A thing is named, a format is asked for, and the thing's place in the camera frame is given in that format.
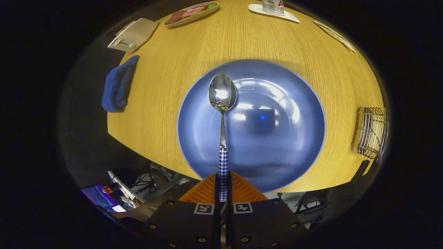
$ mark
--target screw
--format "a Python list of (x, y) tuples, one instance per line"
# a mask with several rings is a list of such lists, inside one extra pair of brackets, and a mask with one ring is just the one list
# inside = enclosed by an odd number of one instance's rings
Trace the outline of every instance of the screw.
[(246, 242), (249, 242), (249, 239), (246, 238), (246, 237), (243, 237), (243, 238), (240, 239), (240, 242), (246, 243)]

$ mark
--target white saucer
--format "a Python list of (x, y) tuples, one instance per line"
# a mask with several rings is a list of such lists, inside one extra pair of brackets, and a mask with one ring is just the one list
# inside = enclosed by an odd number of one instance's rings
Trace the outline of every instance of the white saucer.
[(283, 16), (267, 13), (266, 11), (263, 10), (263, 5), (261, 5), (261, 4), (250, 4), (249, 5), (249, 9), (250, 9), (250, 11), (255, 12), (255, 13), (259, 13), (259, 14), (263, 14), (263, 15), (269, 15), (269, 16), (275, 16), (275, 17), (280, 17), (280, 18), (283, 18), (283, 19), (288, 19), (288, 20), (297, 22), (297, 23), (300, 22), (293, 14), (291, 14), (291, 13), (289, 13), (287, 11), (284, 12)]

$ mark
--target plate with food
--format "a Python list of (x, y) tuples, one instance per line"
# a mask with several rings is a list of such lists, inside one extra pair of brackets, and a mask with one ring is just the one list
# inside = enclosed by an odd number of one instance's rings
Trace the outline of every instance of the plate with food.
[(218, 3), (197, 4), (172, 13), (172, 15), (163, 23), (163, 25), (167, 27), (182, 25), (209, 15), (217, 9)]

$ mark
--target metal basket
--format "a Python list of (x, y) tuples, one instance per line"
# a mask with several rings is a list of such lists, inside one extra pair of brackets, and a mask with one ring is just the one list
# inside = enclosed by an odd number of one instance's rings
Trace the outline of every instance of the metal basket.
[(381, 108), (365, 107), (357, 110), (357, 124), (352, 146), (358, 154), (378, 161), (385, 150), (387, 133), (388, 122)]

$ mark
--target metal spoon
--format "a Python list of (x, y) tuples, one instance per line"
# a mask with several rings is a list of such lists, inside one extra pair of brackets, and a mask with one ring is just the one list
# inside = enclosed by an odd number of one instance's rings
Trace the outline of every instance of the metal spoon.
[(220, 153), (218, 157), (218, 177), (220, 179), (219, 200), (226, 202), (228, 190), (226, 180), (229, 173), (228, 150), (226, 148), (225, 112), (235, 104), (237, 89), (226, 74), (217, 74), (212, 78), (208, 89), (209, 103), (221, 113)]

